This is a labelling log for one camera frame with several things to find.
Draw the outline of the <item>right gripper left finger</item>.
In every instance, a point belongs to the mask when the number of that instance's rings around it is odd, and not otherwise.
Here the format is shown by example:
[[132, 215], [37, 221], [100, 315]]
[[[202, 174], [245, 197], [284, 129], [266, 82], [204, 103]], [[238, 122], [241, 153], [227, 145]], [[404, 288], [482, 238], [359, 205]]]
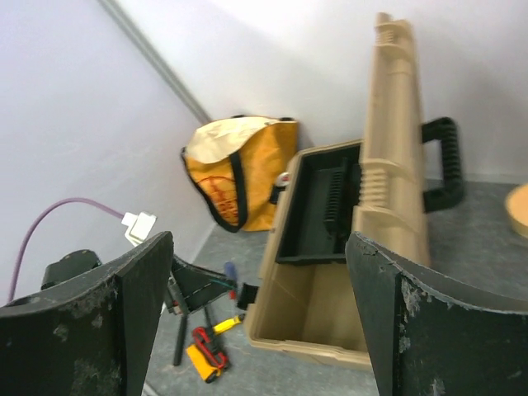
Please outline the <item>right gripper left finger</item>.
[[139, 395], [172, 264], [168, 231], [1, 308], [3, 395]]

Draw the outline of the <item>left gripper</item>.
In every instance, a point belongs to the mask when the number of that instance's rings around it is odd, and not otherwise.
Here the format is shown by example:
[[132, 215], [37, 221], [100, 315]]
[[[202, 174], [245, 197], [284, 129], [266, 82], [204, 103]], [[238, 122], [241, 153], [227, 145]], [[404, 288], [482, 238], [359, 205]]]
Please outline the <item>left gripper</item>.
[[[45, 268], [41, 289], [61, 284], [101, 265], [98, 255], [82, 249]], [[193, 314], [231, 291], [231, 280], [222, 273], [185, 262], [174, 255], [167, 283], [167, 311]]]

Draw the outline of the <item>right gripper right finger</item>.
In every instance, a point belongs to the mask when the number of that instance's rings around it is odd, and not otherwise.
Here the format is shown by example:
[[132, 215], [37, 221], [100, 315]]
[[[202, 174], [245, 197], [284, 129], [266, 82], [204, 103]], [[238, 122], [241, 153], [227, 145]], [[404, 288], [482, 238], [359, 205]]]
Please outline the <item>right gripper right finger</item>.
[[417, 264], [360, 233], [346, 266], [381, 395], [525, 395], [527, 303]]

